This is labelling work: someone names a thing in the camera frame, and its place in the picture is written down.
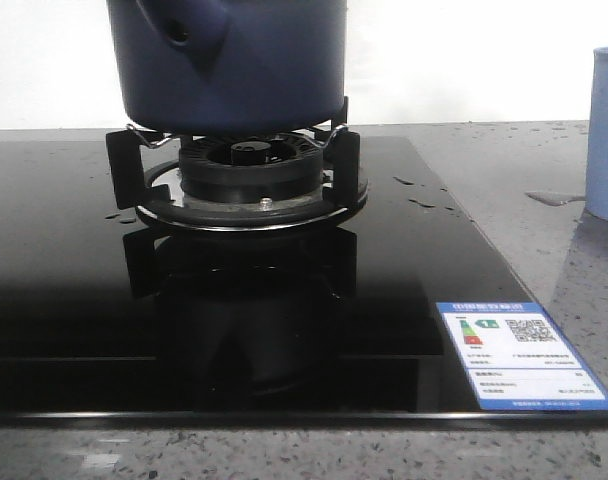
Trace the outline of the dark blue pot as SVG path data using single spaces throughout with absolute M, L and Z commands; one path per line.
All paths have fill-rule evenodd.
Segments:
M 344 1 L 110 1 L 124 108 L 168 133 L 296 130 L 344 104 Z

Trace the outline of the light blue ribbed cup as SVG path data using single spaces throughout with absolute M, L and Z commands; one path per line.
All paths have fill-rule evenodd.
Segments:
M 608 46 L 594 50 L 586 209 L 594 216 L 608 221 Z

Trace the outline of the black glass gas stove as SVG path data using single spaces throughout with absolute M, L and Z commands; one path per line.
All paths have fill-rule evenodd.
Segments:
M 0 141 L 0 424 L 569 428 L 489 411 L 438 302 L 534 302 L 409 141 L 362 142 L 366 207 L 251 238 L 115 208 L 93 141 Z

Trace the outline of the blue energy label sticker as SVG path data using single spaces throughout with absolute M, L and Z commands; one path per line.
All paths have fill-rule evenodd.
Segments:
M 607 390 L 541 305 L 436 307 L 481 409 L 608 411 Z

